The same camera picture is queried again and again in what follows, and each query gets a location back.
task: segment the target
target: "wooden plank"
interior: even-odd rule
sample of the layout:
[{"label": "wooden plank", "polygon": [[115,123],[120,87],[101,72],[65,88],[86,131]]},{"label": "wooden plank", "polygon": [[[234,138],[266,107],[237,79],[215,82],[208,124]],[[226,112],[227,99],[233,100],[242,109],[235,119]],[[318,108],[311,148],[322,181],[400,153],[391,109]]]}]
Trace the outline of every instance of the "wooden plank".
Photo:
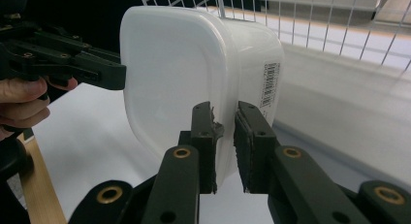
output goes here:
[{"label": "wooden plank", "polygon": [[31,224],[67,224],[36,139],[24,140],[22,135],[19,139],[34,165],[31,171],[20,174]]}]

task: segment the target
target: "brass insert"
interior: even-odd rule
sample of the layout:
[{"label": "brass insert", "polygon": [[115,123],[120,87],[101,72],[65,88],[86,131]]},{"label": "brass insert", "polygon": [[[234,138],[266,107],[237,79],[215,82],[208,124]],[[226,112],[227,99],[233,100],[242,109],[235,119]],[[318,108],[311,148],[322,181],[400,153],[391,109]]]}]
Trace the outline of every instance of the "brass insert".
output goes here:
[{"label": "brass insert", "polygon": [[190,156],[191,151],[188,148],[178,148],[174,151],[175,158],[186,158]]},{"label": "brass insert", "polygon": [[123,195],[123,190],[119,186],[109,186],[102,189],[97,195],[97,201],[101,204],[110,204],[118,200]]},{"label": "brass insert", "polygon": [[375,194],[385,202],[394,204],[394,205],[404,205],[405,199],[404,197],[395,191],[392,188],[378,186],[374,188]]},{"label": "brass insert", "polygon": [[300,158],[301,157],[301,151],[295,148],[290,148],[290,147],[284,148],[283,153],[290,158]]}]

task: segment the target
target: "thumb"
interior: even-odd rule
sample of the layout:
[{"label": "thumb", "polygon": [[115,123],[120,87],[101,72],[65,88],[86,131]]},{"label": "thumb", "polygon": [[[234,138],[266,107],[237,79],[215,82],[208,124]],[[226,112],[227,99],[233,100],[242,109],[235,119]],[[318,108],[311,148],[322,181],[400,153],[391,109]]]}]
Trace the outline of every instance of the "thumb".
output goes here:
[{"label": "thumb", "polygon": [[36,81],[0,80],[0,103],[23,103],[37,99],[47,91],[43,78]]}]

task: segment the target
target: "person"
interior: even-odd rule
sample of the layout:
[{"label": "person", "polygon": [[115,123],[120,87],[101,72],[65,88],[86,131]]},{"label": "person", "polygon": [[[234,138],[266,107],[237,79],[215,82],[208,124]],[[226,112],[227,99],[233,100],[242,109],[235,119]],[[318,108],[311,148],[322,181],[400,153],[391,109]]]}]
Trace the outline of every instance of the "person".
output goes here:
[{"label": "person", "polygon": [[47,92],[47,84],[68,91],[76,88],[78,82],[70,79],[67,86],[61,86],[49,82],[47,78],[36,81],[18,78],[0,80],[0,142],[13,134],[5,130],[4,125],[30,128],[49,116],[47,106],[50,99],[38,99]]}]

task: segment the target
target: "white wire grid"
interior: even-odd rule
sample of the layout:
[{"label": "white wire grid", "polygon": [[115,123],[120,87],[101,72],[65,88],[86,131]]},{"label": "white wire grid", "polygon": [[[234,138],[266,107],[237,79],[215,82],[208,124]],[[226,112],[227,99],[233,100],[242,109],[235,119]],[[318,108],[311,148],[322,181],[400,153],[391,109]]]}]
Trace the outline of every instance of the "white wire grid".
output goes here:
[{"label": "white wire grid", "polygon": [[[397,20],[383,22],[377,17],[369,17],[362,23],[354,21],[357,11],[364,10],[358,5],[359,0],[348,1],[351,5],[343,7],[345,18],[338,22],[333,21],[341,10],[337,0],[328,0],[327,5],[310,1],[303,4],[305,17],[301,18],[298,0],[142,0],[144,5],[196,8],[220,17],[260,22],[285,44],[314,48],[404,71],[410,68],[411,24],[408,19],[411,18],[411,0],[405,0],[408,5],[402,8],[386,8],[386,0],[381,0],[375,4],[374,16],[395,15]],[[313,11],[325,6],[327,8],[322,10],[325,18],[317,20]]]}]

